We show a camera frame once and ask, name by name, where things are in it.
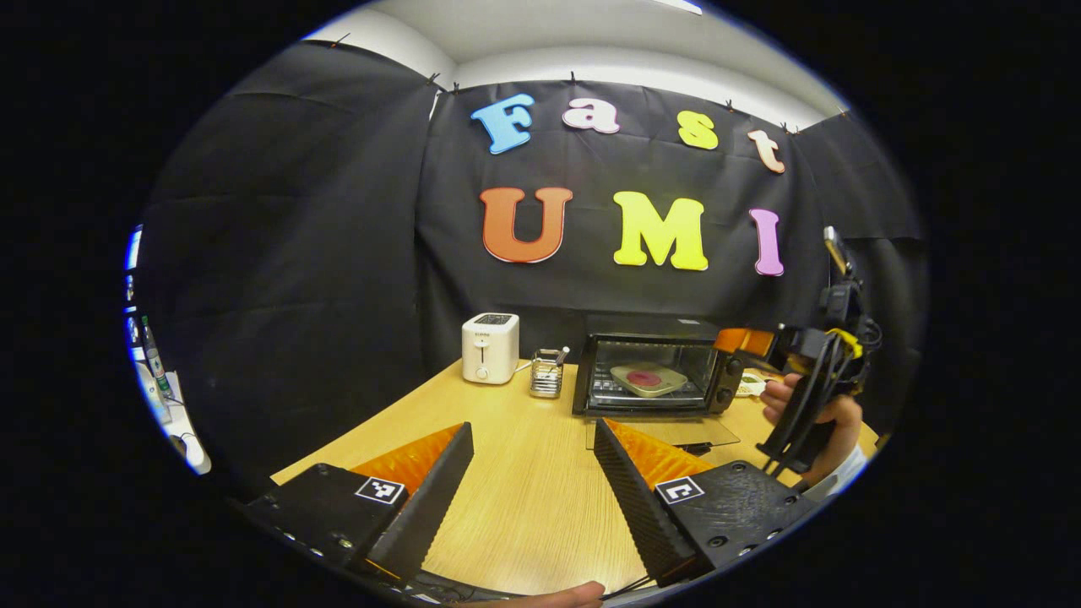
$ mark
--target hand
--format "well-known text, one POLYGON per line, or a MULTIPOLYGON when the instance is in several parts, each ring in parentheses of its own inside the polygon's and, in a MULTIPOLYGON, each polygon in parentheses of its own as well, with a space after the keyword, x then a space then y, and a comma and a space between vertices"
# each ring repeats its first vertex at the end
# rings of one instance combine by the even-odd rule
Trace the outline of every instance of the hand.
POLYGON ((545 595, 530 595, 526 597, 516 597, 513 599, 501 599, 497 602, 477 602, 466 604, 470 608, 601 608, 601 595, 604 593, 604 585, 597 581, 589 581, 576 587, 565 589, 556 593, 545 595))
MULTIPOLYGON (((770 421, 770 424, 776 425, 780 420, 780 413, 785 411, 800 378, 802 376, 798 373, 790 373, 785 376, 784 383, 776 380, 765 383, 765 389, 759 397, 765 404, 762 415, 770 421)), ((863 419, 864 410, 848 395, 841 395, 826 406, 815 422, 820 424, 832 420, 837 426, 829 436, 826 449, 814 459, 811 468, 803 473, 803 479, 808 484, 814 486, 822 481, 849 458, 856 447, 856 439, 859 438, 859 425, 863 419)))

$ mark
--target colorful foam letter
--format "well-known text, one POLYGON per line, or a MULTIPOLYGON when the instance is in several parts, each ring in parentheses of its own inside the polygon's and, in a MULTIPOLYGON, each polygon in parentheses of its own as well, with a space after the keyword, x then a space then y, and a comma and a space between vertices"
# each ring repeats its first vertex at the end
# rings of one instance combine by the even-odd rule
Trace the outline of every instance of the colorful foam letter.
POLYGON ((544 208, 540 236, 533 242, 523 242, 515 238, 515 211, 525 193, 518 188, 482 191, 484 249, 504 262, 534 263, 551 257, 563 243, 563 211, 573 196, 566 188, 538 189, 536 197, 544 208))
POLYGON ((785 163, 773 155, 773 150, 777 149, 777 143, 771 140, 765 131, 751 131, 747 136, 758 146, 758 157, 762 159, 762 164, 774 173, 785 172, 785 163))
POLYGON ((592 129, 600 133, 615 133, 619 125, 615 122, 615 106, 602 101, 580 97, 571 100, 571 107, 563 113, 563 122, 575 129, 592 129))
POLYGON ((779 277, 785 274, 777 249, 777 214, 765 209, 751 209, 750 216, 758 227, 758 262, 755 270, 760 275, 779 277))
POLYGON ((665 263, 672 243, 672 266, 683 270, 705 270, 709 261, 702 253, 702 203, 678 198, 663 221, 650 199, 641 193, 620 191, 612 197, 623 208, 623 243, 615 252, 615 263, 642 266, 645 253, 642 239, 657 266, 665 263))
POLYGON ((704 114, 685 109, 676 115, 676 121, 680 125, 680 138, 689 146, 711 150, 720 143, 712 131, 713 121, 704 114))
POLYGON ((525 93, 519 93, 513 97, 507 97, 502 102, 482 107, 469 115, 469 118, 480 120, 484 129, 488 129, 488 134, 492 137, 492 146, 489 151, 492 154, 505 153, 530 141, 530 134, 519 131, 515 124, 522 127, 533 124, 533 117, 525 108, 521 107, 532 105, 533 97, 525 93))

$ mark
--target green bottle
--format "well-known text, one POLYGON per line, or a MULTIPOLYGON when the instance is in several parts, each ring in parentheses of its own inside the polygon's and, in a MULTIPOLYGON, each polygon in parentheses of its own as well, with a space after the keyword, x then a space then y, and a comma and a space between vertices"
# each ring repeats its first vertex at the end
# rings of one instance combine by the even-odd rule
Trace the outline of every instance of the green bottle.
POLYGON ((146 362, 150 366, 154 380, 158 383, 158 391, 161 392, 163 397, 175 400, 176 397, 173 396, 173 388, 169 385, 169 379, 165 378, 165 367, 161 365, 161 357, 158 356, 158 345, 154 341, 154 333, 150 332, 150 325, 147 321, 146 315, 143 315, 143 352, 146 353, 146 362))

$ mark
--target wooden table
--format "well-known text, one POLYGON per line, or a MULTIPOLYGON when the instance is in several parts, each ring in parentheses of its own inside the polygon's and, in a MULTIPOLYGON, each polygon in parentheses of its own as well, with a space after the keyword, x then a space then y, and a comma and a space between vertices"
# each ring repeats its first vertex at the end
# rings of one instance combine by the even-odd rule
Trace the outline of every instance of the wooden table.
MULTIPOLYGON (((610 591, 645 576, 615 494, 593 457, 596 419, 571 415, 577 366, 557 399, 529 395, 529 368, 504 385, 462 378, 458 360, 392 406, 271 476, 281 485, 312 464, 353 467, 403 444, 468 421, 475 455, 424 561, 426 571, 470 585, 540 594, 596 580, 610 591)), ((670 444, 725 444, 712 464, 765 455, 755 444, 773 426, 756 397, 720 417, 618 419, 670 444)), ((859 446, 875 452, 866 425, 859 446)), ((786 471, 788 486, 799 476, 786 471)))

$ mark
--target toaster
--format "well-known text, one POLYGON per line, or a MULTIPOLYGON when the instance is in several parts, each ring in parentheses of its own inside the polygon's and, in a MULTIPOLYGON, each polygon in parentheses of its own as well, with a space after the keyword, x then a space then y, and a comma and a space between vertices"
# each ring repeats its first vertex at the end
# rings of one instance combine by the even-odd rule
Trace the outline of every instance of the toaster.
POLYGON ((518 368, 518 315, 481 313, 462 326, 462 376, 505 384, 518 368))

